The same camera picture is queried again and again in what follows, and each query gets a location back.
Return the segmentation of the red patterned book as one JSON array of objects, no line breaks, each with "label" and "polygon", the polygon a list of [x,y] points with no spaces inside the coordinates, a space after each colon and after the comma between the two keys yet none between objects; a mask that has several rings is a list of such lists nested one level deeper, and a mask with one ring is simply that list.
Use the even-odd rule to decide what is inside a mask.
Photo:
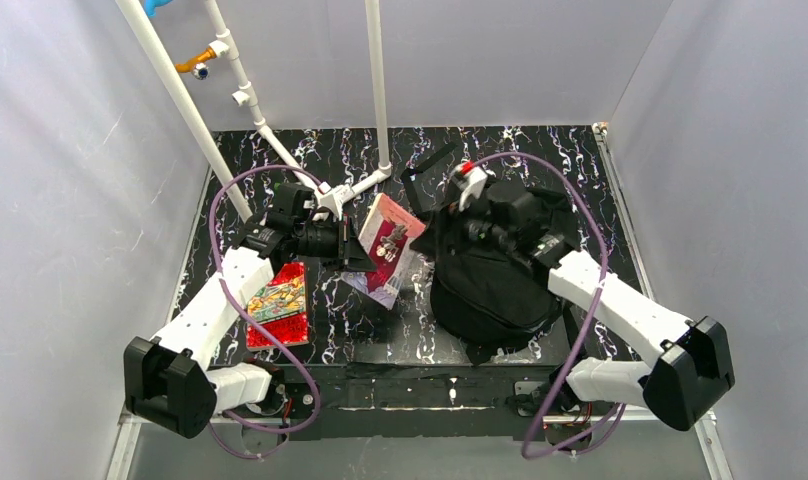
[{"label": "red patterned book", "polygon": [[306,268],[285,264],[249,301],[247,313],[287,347],[309,342]]}]

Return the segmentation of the black student backpack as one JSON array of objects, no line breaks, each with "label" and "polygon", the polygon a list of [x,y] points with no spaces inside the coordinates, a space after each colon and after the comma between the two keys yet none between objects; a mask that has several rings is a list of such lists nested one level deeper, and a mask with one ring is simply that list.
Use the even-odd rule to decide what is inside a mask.
[{"label": "black student backpack", "polygon": [[[499,350],[515,351],[528,345],[540,333],[563,321],[569,342],[579,335],[579,327],[569,303],[547,290],[548,268],[531,259],[509,259],[496,252],[472,248],[464,252],[448,250],[446,207],[459,199],[453,184],[445,190],[441,203],[422,206],[415,186],[416,176],[425,173],[449,156],[454,142],[406,169],[400,176],[406,198],[426,230],[416,238],[412,250],[433,262],[430,307],[437,324],[466,345],[466,356],[473,365],[488,362]],[[549,265],[556,256],[579,245],[578,222],[569,196],[563,195],[563,211],[557,224],[563,232],[563,248],[546,255]]]}]

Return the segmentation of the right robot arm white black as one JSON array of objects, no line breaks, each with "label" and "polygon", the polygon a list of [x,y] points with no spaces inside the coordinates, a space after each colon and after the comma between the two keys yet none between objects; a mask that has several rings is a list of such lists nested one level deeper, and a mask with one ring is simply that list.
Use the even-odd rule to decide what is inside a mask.
[{"label": "right robot arm white black", "polygon": [[735,384],[725,327],[706,316],[667,309],[609,272],[546,225],[545,207],[521,187],[489,184],[474,162],[456,167],[458,200],[441,208],[453,250],[484,247],[508,257],[538,292],[584,308],[639,355],[637,361],[582,359],[578,336],[549,382],[544,407],[610,402],[644,407],[665,425],[687,431]]}]

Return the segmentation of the pink comic book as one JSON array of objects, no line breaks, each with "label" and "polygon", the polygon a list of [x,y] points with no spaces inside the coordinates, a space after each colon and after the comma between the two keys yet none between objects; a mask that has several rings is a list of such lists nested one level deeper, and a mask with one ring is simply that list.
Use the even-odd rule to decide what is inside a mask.
[{"label": "pink comic book", "polygon": [[388,195],[378,194],[358,235],[376,270],[345,272],[342,280],[391,310],[416,255],[411,244],[425,229],[421,220]]}]

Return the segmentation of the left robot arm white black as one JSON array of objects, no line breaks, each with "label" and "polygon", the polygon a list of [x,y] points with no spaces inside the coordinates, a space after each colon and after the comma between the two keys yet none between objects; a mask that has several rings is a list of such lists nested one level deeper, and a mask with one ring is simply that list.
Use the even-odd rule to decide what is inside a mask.
[{"label": "left robot arm white black", "polygon": [[284,184],[264,211],[242,226],[213,274],[188,305],[151,338],[133,338],[123,354],[125,406],[185,438],[210,418],[269,394],[274,370],[243,362],[213,370],[221,339],[246,314],[252,296],[283,266],[317,258],[331,269],[371,272],[348,215],[318,205],[312,190]]}]

